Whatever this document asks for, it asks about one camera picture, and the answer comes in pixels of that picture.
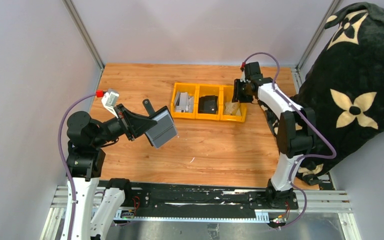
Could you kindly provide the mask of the black leather card holder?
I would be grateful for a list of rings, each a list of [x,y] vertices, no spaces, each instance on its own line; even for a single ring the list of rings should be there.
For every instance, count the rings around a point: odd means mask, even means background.
[[[174,119],[167,106],[163,106],[155,111],[149,99],[144,99],[142,104],[149,114],[150,119],[156,121],[156,125],[145,132],[146,137],[153,147],[159,149],[168,141],[178,136]]]

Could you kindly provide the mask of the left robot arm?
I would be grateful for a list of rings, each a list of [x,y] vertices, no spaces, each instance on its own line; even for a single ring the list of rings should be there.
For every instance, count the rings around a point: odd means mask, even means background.
[[[114,107],[115,117],[101,122],[85,111],[73,113],[67,120],[68,156],[62,161],[68,178],[68,200],[61,239],[105,240],[119,207],[140,206],[134,199],[132,183],[126,178],[112,178],[103,191],[102,202],[93,212],[95,193],[106,157],[104,148],[125,135],[128,140],[146,135],[151,146],[161,147],[158,141],[174,126],[166,106],[154,110],[144,101],[148,115],[131,112],[122,104]]]

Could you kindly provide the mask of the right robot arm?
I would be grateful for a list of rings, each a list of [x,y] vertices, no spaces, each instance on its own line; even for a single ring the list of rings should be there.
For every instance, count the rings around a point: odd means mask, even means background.
[[[315,112],[291,101],[274,79],[263,77],[258,62],[243,63],[240,70],[242,75],[234,81],[232,101],[242,104],[258,100],[267,106],[267,117],[278,119],[275,138],[279,160],[263,197],[269,208],[278,209],[293,199],[298,165],[303,156],[314,148],[317,136],[310,124],[315,123]]]

